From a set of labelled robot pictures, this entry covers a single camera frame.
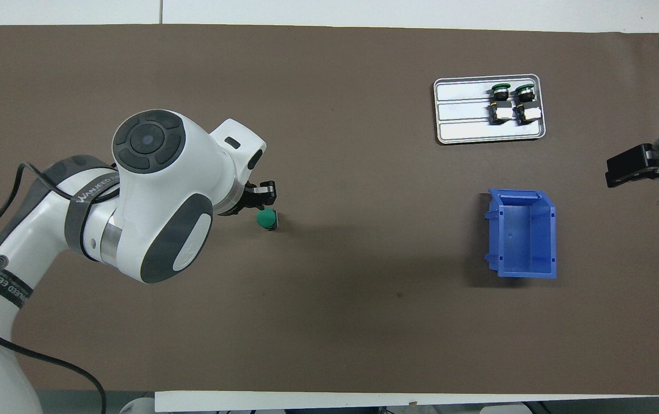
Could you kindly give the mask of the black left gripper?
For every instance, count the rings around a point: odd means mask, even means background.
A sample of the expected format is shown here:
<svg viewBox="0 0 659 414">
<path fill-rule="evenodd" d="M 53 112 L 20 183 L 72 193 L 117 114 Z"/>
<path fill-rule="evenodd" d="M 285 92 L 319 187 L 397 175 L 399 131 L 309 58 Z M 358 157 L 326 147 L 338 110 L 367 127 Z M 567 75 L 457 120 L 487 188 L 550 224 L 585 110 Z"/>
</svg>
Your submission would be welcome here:
<svg viewBox="0 0 659 414">
<path fill-rule="evenodd" d="M 229 210 L 229 215 L 237 215 L 243 209 L 265 209 L 271 206 L 277 199 L 276 183 L 264 181 L 258 185 L 246 184 L 240 199 Z"/>
</svg>

